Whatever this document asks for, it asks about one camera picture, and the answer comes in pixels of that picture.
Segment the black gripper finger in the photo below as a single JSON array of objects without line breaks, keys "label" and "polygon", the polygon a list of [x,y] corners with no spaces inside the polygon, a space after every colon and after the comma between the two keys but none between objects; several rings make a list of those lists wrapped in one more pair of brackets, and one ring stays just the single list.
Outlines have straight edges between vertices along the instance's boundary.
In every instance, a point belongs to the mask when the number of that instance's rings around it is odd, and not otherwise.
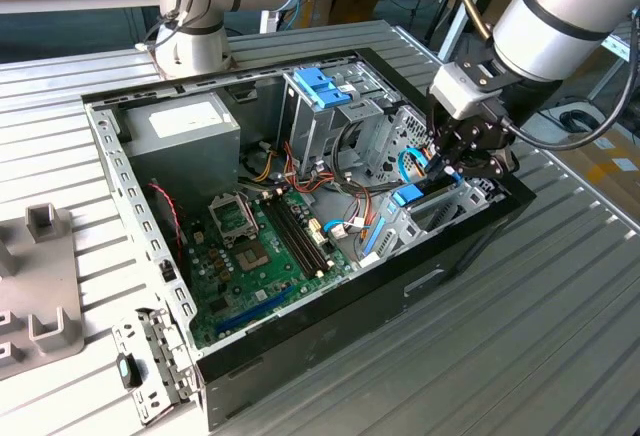
[{"label": "black gripper finger", "polygon": [[464,178],[500,179],[519,169],[519,161],[509,147],[497,150],[467,150],[452,165]]},{"label": "black gripper finger", "polygon": [[432,157],[427,168],[427,179],[436,180],[444,174],[446,166],[456,163],[467,150],[486,150],[480,147],[482,136],[489,128],[479,118],[471,121],[448,119],[434,133],[430,151]]}]

